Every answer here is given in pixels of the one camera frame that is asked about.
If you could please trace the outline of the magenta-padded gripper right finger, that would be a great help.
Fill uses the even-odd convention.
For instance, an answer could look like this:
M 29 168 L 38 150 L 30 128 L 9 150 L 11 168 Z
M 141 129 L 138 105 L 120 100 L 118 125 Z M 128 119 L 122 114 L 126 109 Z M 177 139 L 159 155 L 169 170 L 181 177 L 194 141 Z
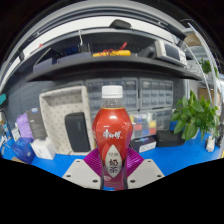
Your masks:
M 132 148 L 128 149 L 124 178 L 126 189 L 141 188 L 163 177 L 164 174 L 152 159 L 144 159 Z

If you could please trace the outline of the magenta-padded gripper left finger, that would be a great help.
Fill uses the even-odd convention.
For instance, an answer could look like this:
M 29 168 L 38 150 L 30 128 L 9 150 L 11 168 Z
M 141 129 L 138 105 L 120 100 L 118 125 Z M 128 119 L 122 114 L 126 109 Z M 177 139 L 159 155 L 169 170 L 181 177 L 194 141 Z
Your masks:
M 90 189 L 103 188 L 103 165 L 99 149 L 92 150 L 84 159 L 75 159 L 63 179 Z

